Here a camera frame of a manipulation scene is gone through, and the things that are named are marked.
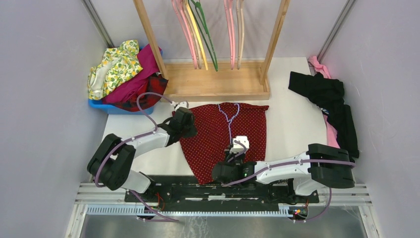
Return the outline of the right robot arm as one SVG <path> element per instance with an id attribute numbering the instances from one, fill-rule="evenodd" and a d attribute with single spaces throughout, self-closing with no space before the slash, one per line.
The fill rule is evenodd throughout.
<path id="1" fill-rule="evenodd" d="M 240 158 L 233 158 L 218 162 L 211 176 L 224 187 L 268 185 L 291 179 L 292 185 L 286 188 L 286 196 L 292 202 L 299 202 L 319 188 L 353 188 L 354 167 L 355 163 L 351 162 L 346 150 L 310 144 L 306 152 L 283 160 L 244 163 Z"/>

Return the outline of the light blue wire hanger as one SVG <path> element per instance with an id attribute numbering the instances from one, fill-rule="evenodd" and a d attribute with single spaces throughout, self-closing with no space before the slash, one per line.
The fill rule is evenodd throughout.
<path id="1" fill-rule="evenodd" d="M 240 105 L 239 103 L 234 103 L 234 105 L 237 107 L 236 114 L 234 114 L 232 117 L 228 117 L 227 113 L 222 110 L 221 104 L 217 104 L 219 112 L 221 112 L 227 121 L 227 127 L 228 127 L 228 133 L 229 133 L 229 141 L 232 142 L 232 130 L 231 130 L 231 124 L 233 123 L 234 119 L 238 116 L 240 112 Z"/>

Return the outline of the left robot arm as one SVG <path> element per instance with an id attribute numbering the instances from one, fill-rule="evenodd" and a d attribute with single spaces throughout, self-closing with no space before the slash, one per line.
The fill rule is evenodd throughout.
<path id="1" fill-rule="evenodd" d="M 172 117 L 158 124 L 152 131 L 126 140 L 113 133 L 108 134 L 89 161 L 87 171 L 98 186 L 105 186 L 110 190 L 133 190 L 143 201 L 151 201 L 156 195 L 156 188 L 152 185 L 154 181 L 131 169 L 134 159 L 152 150 L 177 143 L 181 138 L 194 137 L 197 135 L 194 122 L 193 112 L 179 107 Z"/>

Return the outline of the red polka dot skirt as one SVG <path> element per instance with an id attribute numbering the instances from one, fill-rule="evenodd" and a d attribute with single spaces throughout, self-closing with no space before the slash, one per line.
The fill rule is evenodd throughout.
<path id="1" fill-rule="evenodd" d="M 245 161 L 265 160 L 268 106 L 239 103 L 240 112 L 231 124 L 232 138 L 247 136 L 250 148 Z M 228 117 L 236 114 L 234 103 L 221 103 Z M 217 162 L 224 160 L 224 150 L 230 145 L 227 121 L 217 104 L 207 104 L 190 109 L 195 116 L 198 134 L 179 140 L 185 159 L 199 184 L 213 181 L 211 172 Z"/>

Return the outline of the lemon print garment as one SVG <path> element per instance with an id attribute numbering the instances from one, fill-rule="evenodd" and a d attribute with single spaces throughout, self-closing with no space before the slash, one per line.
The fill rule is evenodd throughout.
<path id="1" fill-rule="evenodd" d="M 116 48 L 107 48 L 99 65 L 91 67 L 87 87 L 90 100 L 100 100 L 143 70 L 137 54 L 137 40 L 124 41 Z"/>

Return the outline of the red black plaid garment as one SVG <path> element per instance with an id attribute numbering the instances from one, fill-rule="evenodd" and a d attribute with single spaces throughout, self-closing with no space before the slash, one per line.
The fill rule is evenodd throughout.
<path id="1" fill-rule="evenodd" d="M 153 107 L 164 94 L 168 80 L 161 74 L 152 74 L 148 77 L 145 88 L 134 94 L 127 102 L 115 103 L 113 106 L 128 112 L 139 112 Z"/>

